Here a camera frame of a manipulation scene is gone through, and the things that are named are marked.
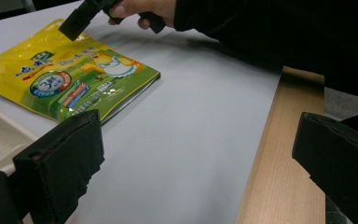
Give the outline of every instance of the detergent refill pouch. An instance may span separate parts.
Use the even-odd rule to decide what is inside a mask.
[[[86,34],[71,41],[58,19],[0,55],[0,95],[57,122],[98,109],[114,116],[159,71],[125,57]]]

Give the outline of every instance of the black object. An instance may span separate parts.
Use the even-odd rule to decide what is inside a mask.
[[[59,30],[69,39],[74,41],[89,26],[90,21],[101,10],[110,17],[110,8],[117,3],[117,0],[85,0],[79,8],[75,9],[65,20]],[[152,12],[143,12],[139,14],[141,18],[150,20],[150,28],[158,34],[164,27],[165,23],[160,16]],[[112,18],[116,24],[120,24],[123,19]]]
[[[103,161],[98,110],[64,120],[13,158],[14,174],[0,172],[0,223],[28,213],[34,224],[64,223]]]
[[[292,156],[326,197],[358,224],[358,116],[337,121],[302,113]]]

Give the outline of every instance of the white tabletop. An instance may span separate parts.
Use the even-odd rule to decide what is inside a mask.
[[[0,53],[80,4],[0,21]],[[105,162],[73,223],[234,223],[280,70],[231,56],[196,31],[109,26],[86,33],[161,72],[161,79],[103,126]],[[0,97],[0,111],[36,136],[55,125]]]

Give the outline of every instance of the hand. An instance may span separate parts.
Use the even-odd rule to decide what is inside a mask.
[[[126,18],[141,12],[151,11],[160,16],[165,25],[173,28],[176,0],[122,0],[109,11],[111,17]],[[138,25],[144,30],[150,27],[148,19],[139,19]]]

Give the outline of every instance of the black sleeve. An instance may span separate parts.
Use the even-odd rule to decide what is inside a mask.
[[[177,0],[174,26],[358,95],[358,0]]]

